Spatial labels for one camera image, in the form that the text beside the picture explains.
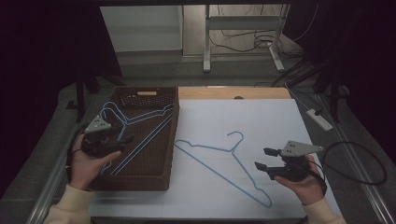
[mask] white paper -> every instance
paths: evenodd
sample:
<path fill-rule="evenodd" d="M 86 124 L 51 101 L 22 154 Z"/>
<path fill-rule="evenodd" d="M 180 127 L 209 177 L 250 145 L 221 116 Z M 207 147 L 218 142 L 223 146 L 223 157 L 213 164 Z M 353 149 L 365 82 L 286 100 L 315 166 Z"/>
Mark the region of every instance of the white paper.
<path fill-rule="evenodd" d="M 282 149 L 289 140 L 312 144 L 294 100 L 180 100 L 179 103 L 175 140 L 196 159 L 175 147 L 168 191 L 97 192 L 89 210 L 93 217 L 305 216 L 295 194 L 254 165 L 255 161 L 269 167 L 284 165 L 280 157 L 265 155 L 265 147 Z M 191 147 L 178 140 L 203 147 Z M 207 148 L 231 150 L 236 144 L 234 156 L 231 151 Z M 249 176 L 265 193 L 255 189 Z M 326 197 L 334 213 L 341 216 L 330 186 Z"/>

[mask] hand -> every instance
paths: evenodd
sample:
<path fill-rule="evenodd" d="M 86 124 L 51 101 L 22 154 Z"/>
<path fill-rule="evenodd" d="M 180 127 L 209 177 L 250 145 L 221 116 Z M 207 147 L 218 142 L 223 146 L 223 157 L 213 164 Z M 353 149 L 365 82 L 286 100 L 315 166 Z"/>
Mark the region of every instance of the hand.
<path fill-rule="evenodd" d="M 115 160 L 120 154 L 120 151 L 113 152 L 103 158 L 91 158 L 81 150 L 81 142 L 84 134 L 78 137 L 78 140 L 73 145 L 73 159 L 72 159 L 72 177 L 70 187 L 75 189 L 85 190 L 91 182 L 99 175 L 102 167 Z"/>
<path fill-rule="evenodd" d="M 310 155 L 307 155 L 306 159 L 315 161 Z M 318 167 L 314 163 L 309 162 L 309 166 L 313 172 L 319 175 Z M 316 203 L 324 197 L 320 182 L 312 175 L 299 182 L 293 182 L 281 176 L 275 176 L 275 180 L 286 188 L 293 190 L 303 205 Z"/>

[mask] wire hanger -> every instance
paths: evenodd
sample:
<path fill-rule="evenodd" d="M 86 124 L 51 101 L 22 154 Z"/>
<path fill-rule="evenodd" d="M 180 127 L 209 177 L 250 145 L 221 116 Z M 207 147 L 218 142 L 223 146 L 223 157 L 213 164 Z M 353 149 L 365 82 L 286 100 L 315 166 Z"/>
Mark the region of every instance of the wire hanger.
<path fill-rule="evenodd" d="M 195 159 L 196 161 L 200 162 L 204 167 L 206 167 L 207 169 L 209 169 L 210 171 L 212 171 L 213 173 L 215 173 L 216 175 L 220 176 L 221 178 L 223 178 L 225 181 L 227 181 L 228 183 L 230 183 L 231 185 L 233 185 L 234 187 L 236 187 L 237 189 L 241 190 L 243 193 L 245 193 L 247 196 L 249 196 L 250 198 L 252 198 L 253 200 L 255 200 L 256 202 L 262 204 L 264 207 L 267 208 L 271 208 L 272 206 L 272 200 L 271 197 L 268 195 L 267 192 L 265 192 L 264 189 L 261 189 L 259 187 L 257 187 L 256 181 L 254 181 L 253 177 L 250 175 L 250 173 L 248 172 L 248 170 L 245 168 L 245 166 L 242 164 L 242 162 L 238 159 L 238 157 L 235 155 L 235 151 L 236 148 L 239 146 L 239 144 L 244 140 L 244 135 L 240 132 L 232 132 L 232 133 L 228 133 L 227 136 L 230 136 L 231 134 L 235 134 L 235 133 L 239 133 L 241 135 L 241 139 L 231 148 L 231 149 L 226 149 L 226 148 L 220 148 L 220 147 L 212 147 L 212 146 L 205 146 L 205 145 L 193 145 L 191 142 L 187 141 L 187 140 L 176 140 L 175 141 L 175 147 L 177 147 L 178 149 L 180 149 L 181 151 L 185 152 L 187 155 L 189 155 L 190 157 L 192 157 L 193 159 Z M 239 187 L 238 185 L 236 185 L 233 181 L 231 181 L 230 179 L 228 179 L 227 177 L 225 177 L 224 175 L 222 175 L 221 173 L 219 173 L 218 171 L 216 171 L 215 169 L 213 169 L 212 167 L 210 167 L 209 165 L 207 165 L 206 163 L 204 163 L 203 161 L 201 161 L 200 159 L 198 159 L 197 157 L 193 156 L 192 154 L 190 154 L 190 152 L 188 152 L 187 150 L 183 149 L 182 147 L 178 146 L 177 143 L 178 142 L 183 142 L 183 143 L 187 143 L 190 147 L 204 147 L 204 148 L 208 148 L 208 149 L 213 149 L 213 150 L 218 150 L 218 151 L 223 151 L 223 152 L 231 152 L 231 154 L 233 155 L 233 157 L 236 159 L 236 161 L 239 163 L 239 165 L 242 167 L 242 169 L 245 171 L 245 173 L 248 175 L 248 177 L 250 178 L 250 180 L 252 181 L 254 188 L 256 190 L 261 191 L 267 198 L 268 198 L 268 203 L 265 203 L 263 201 L 261 201 L 260 199 L 254 197 L 253 195 L 251 195 L 250 193 L 248 193 L 247 191 L 245 191 L 244 189 L 242 189 L 241 187 Z"/>

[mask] cable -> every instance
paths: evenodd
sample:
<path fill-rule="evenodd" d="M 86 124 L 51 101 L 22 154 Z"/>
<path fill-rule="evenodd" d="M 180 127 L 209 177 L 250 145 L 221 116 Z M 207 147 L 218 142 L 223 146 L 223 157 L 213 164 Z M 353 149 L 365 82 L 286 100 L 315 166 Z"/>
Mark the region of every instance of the cable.
<path fill-rule="evenodd" d="M 328 155 L 328 153 L 329 153 L 331 150 L 333 150 L 333 148 L 334 148 L 335 146 L 340 145 L 340 144 L 351 144 L 351 145 L 354 145 L 354 146 L 356 146 L 356 147 L 360 147 L 360 148 L 362 148 L 364 151 L 366 151 L 367 153 L 369 153 L 371 156 L 373 156 L 373 158 L 374 158 L 374 159 L 377 161 L 377 163 L 381 166 L 381 169 L 382 169 L 382 172 L 383 172 L 383 178 L 382 178 L 382 180 L 377 181 L 377 182 L 368 182 L 368 181 L 364 181 L 364 180 L 359 180 L 359 179 L 357 179 L 357 178 L 348 176 L 348 175 L 342 173 L 341 171 L 335 169 L 334 167 L 330 166 L 330 164 L 328 164 L 328 163 L 326 162 L 326 156 Z M 335 171 L 337 174 L 343 176 L 344 178 L 349 179 L 349 180 L 352 180 L 352 181 L 355 181 L 355 182 L 358 182 L 358 183 L 361 183 L 361 184 L 366 184 L 366 185 L 382 185 L 382 184 L 384 184 L 384 183 L 388 180 L 388 173 L 387 173 L 387 170 L 385 169 L 385 166 L 382 164 L 382 162 L 379 160 L 379 158 L 378 158 L 373 152 L 371 152 L 367 147 L 364 147 L 364 146 L 362 146 L 362 145 L 360 145 L 360 144 L 357 144 L 357 143 L 354 143 L 354 142 L 341 141 L 341 142 L 336 142 L 336 143 L 330 145 L 329 147 L 327 147 L 326 151 L 325 151 L 324 154 L 323 154 L 322 163 L 323 163 L 324 165 L 326 165 L 327 167 L 329 167 L 331 170 Z"/>
<path fill-rule="evenodd" d="M 286 72 L 284 72 L 281 76 L 279 76 L 277 79 L 275 79 L 275 80 L 273 81 L 273 83 L 271 84 L 271 87 L 276 87 L 276 83 L 277 83 L 280 79 L 286 77 L 288 74 L 290 74 L 291 72 L 295 71 L 295 69 L 301 67 L 303 64 L 305 64 L 305 63 L 307 63 L 307 62 L 308 62 L 308 60 L 307 60 L 305 57 L 303 57 L 299 62 L 297 62 L 297 64 L 295 64 L 293 67 L 291 67 L 291 68 L 288 69 Z"/>
<path fill-rule="evenodd" d="M 286 89 L 288 89 L 288 91 L 291 93 L 291 95 L 294 96 L 294 99 L 295 99 L 298 103 L 300 103 L 300 105 L 303 105 L 303 106 L 306 108 L 306 110 L 309 110 L 308 106 L 306 106 L 305 104 L 303 104 L 303 102 L 300 101 L 300 99 L 294 94 L 294 92 L 291 91 L 291 90 L 289 89 L 288 84 L 287 84 L 287 80 L 285 80 L 285 87 L 286 87 Z"/>
<path fill-rule="evenodd" d="M 308 32 L 308 30 L 311 28 L 312 23 L 314 23 L 315 17 L 317 16 L 318 8 L 319 8 L 319 4 L 317 4 L 317 8 L 315 9 L 314 17 L 312 18 L 311 22 L 309 23 L 308 28 L 306 28 L 305 32 L 303 32 L 302 35 L 300 35 L 299 37 L 293 39 L 293 42 L 296 42 L 301 37 L 303 37 L 306 34 L 306 32 Z"/>
<path fill-rule="evenodd" d="M 226 49 L 234 50 L 234 51 L 237 51 L 237 52 L 249 52 L 249 51 L 252 51 L 252 50 L 257 49 L 257 48 L 259 47 L 259 46 L 255 46 L 255 47 L 253 47 L 252 49 L 233 49 L 233 48 L 230 48 L 230 47 L 228 47 L 228 46 L 219 45 L 219 44 L 214 43 L 213 40 L 212 40 L 212 38 L 211 38 L 210 36 L 209 36 L 209 40 L 210 40 L 210 42 L 212 42 L 212 44 L 213 44 L 214 46 L 216 46 L 216 47 L 226 48 Z"/>
<path fill-rule="evenodd" d="M 323 106 L 322 106 L 320 103 L 318 103 L 316 100 L 314 100 L 314 98 L 312 98 L 311 96 L 309 96 L 309 95 L 306 94 L 305 92 L 299 91 L 299 90 L 297 90 L 297 89 L 294 89 L 294 90 L 297 91 L 297 92 L 299 92 L 300 94 L 302 94 L 302 95 L 308 97 L 312 102 L 314 102 L 317 106 L 319 106 L 320 109 L 319 109 L 319 110 L 316 110 L 317 112 L 319 112 L 318 114 L 320 114 L 321 111 L 323 111 Z"/>

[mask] table leg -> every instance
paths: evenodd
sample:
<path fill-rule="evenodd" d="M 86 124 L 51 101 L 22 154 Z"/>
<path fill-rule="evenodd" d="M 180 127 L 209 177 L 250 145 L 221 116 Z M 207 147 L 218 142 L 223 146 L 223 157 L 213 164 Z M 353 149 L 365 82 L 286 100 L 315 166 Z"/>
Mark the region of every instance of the table leg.
<path fill-rule="evenodd" d="M 209 43 L 210 5 L 205 6 L 205 51 L 204 72 L 210 72 L 210 43 Z"/>
<path fill-rule="evenodd" d="M 278 72 L 283 72 L 285 70 L 285 67 L 279 59 L 279 47 L 277 43 L 279 42 L 280 35 L 282 34 L 283 26 L 285 25 L 286 18 L 288 16 L 289 7 L 290 5 L 283 5 L 283 9 L 281 11 L 279 21 L 277 22 L 276 30 L 274 33 L 274 40 L 271 47 L 269 48 L 276 66 L 276 70 Z"/>

